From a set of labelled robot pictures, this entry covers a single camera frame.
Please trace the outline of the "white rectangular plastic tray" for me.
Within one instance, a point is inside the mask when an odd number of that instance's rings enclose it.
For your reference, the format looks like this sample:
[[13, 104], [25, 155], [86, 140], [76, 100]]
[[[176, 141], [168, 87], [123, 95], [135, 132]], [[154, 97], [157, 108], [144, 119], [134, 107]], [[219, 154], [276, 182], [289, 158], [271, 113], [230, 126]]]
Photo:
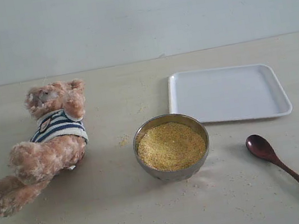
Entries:
[[293, 106], [263, 64], [176, 72], [168, 78], [169, 112], [202, 123], [283, 117]]

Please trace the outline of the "tan teddy bear striped shirt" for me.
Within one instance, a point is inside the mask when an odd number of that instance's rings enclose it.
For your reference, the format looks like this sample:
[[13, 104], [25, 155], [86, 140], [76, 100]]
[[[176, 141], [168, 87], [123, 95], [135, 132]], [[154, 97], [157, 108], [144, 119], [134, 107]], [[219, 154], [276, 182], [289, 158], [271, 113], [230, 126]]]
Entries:
[[61, 171], [83, 159], [88, 134], [84, 82], [80, 79], [32, 87], [25, 107], [37, 130], [14, 145], [9, 155], [13, 174], [0, 179], [0, 216], [10, 217], [32, 203]]

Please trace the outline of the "dark red wooden spoon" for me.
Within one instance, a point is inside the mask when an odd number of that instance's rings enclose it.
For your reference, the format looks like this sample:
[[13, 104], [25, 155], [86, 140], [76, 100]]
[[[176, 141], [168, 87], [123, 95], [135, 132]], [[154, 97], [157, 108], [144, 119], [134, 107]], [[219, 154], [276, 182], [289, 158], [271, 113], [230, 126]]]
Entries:
[[256, 158], [263, 159], [264, 161], [270, 162], [278, 166], [286, 173], [288, 173], [290, 176], [292, 176], [299, 183], [299, 174], [294, 172], [294, 170], [286, 166], [286, 164], [284, 164], [279, 159], [279, 157], [275, 153], [275, 150], [265, 138], [256, 134], [250, 135], [246, 139], [246, 147], [248, 151]]

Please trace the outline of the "steel bowl of millet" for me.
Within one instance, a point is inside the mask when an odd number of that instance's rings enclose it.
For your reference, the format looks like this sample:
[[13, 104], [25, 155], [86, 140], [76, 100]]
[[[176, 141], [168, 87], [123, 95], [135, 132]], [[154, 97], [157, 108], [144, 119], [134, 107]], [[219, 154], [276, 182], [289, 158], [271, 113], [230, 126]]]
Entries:
[[209, 154], [209, 135], [196, 119], [181, 114], [151, 118], [136, 132], [133, 151], [152, 177], [164, 182], [187, 180]]

